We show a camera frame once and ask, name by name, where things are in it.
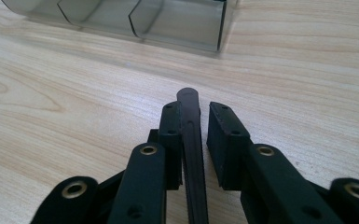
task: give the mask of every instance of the light wood surface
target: light wood surface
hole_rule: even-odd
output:
[[[359,178],[359,1],[241,0],[215,56],[49,26],[0,2],[0,223],[28,223],[65,178],[125,169],[184,87],[200,94],[210,223],[246,223],[205,146],[211,101],[310,181]],[[187,223],[184,187],[168,193],[167,222]]]

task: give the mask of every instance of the transparent plastic tray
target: transparent plastic tray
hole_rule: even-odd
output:
[[[2,0],[41,20],[219,51],[236,0]]]

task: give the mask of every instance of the wood grain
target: wood grain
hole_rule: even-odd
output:
[[[67,177],[125,169],[177,91],[230,105],[255,142],[328,188],[359,178],[359,1],[244,1],[215,56],[49,26],[0,2],[0,223],[28,223]],[[246,223],[204,146],[210,223]],[[168,223],[186,223],[184,188]]]

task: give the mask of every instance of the wooden table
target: wooden table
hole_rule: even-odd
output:
[[[241,0],[215,56],[141,42],[33,22],[0,2],[0,223],[28,223],[65,178],[125,169],[184,87],[200,94],[210,223],[246,223],[205,146],[211,101],[310,181],[359,178],[359,1]],[[184,187],[168,192],[167,222],[187,223]]]

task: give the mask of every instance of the tabletop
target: tabletop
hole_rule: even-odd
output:
[[[308,180],[359,179],[359,0],[241,0],[214,55],[35,22],[0,1],[0,223],[29,223],[68,177],[124,170],[184,87],[200,95],[210,223],[246,223],[205,144],[211,101]],[[168,192],[167,223],[187,223],[184,186]]]

